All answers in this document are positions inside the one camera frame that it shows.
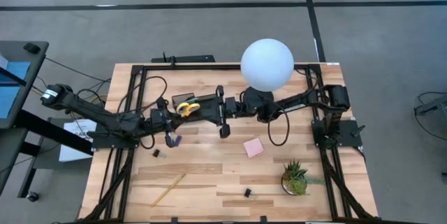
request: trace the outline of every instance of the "white sphere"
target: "white sphere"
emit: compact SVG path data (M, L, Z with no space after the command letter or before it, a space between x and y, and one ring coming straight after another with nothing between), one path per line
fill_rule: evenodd
M294 62L292 52L275 39L260 39L242 55L240 69L249 85L259 91L274 91L291 78Z

